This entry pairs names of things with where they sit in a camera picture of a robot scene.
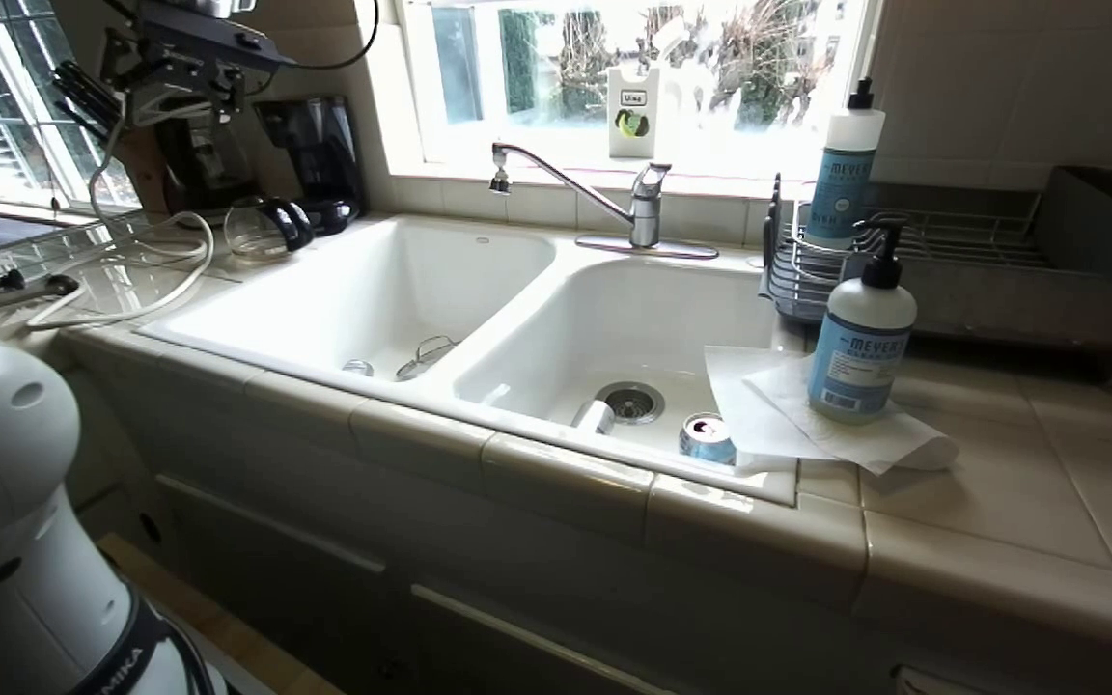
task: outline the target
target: white robot part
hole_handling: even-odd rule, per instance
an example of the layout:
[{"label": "white robot part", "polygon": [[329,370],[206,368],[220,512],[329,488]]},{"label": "white robot part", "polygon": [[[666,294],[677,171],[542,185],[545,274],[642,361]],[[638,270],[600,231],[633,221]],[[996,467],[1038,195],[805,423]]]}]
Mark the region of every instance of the white robot part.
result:
[{"label": "white robot part", "polygon": [[69,385],[0,342],[0,690],[225,690],[73,518],[76,440]]}]

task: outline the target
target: dish soap bottle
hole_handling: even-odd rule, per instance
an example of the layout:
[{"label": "dish soap bottle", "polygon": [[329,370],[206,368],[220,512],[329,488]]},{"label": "dish soap bottle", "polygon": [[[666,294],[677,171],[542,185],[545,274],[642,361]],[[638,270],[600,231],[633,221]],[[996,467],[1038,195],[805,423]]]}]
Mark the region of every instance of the dish soap bottle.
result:
[{"label": "dish soap bottle", "polygon": [[860,278],[838,280],[827,298],[805,397],[838,419],[880,415],[914,324],[914,298],[901,284],[901,222],[866,222],[883,231],[883,248]]},{"label": "dish soap bottle", "polygon": [[866,215],[867,164],[889,117],[872,107],[872,82],[857,82],[850,107],[831,117],[805,237],[850,244]]}]

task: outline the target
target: kitchen counter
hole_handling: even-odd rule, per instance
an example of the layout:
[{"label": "kitchen counter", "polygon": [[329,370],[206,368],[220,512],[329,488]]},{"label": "kitchen counter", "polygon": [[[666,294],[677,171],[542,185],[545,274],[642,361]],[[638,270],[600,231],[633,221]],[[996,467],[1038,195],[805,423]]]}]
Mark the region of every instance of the kitchen counter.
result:
[{"label": "kitchen counter", "polygon": [[1112,391],[914,352],[896,406],[962,442],[950,469],[804,467],[794,507],[696,488],[660,469],[563,453],[484,423],[337,394],[118,327],[69,327],[67,370],[181,377],[202,397],[284,406],[359,453],[426,440],[458,469],[408,459],[405,476],[678,563],[832,606],[883,634],[911,663],[974,687],[1112,690]]}]

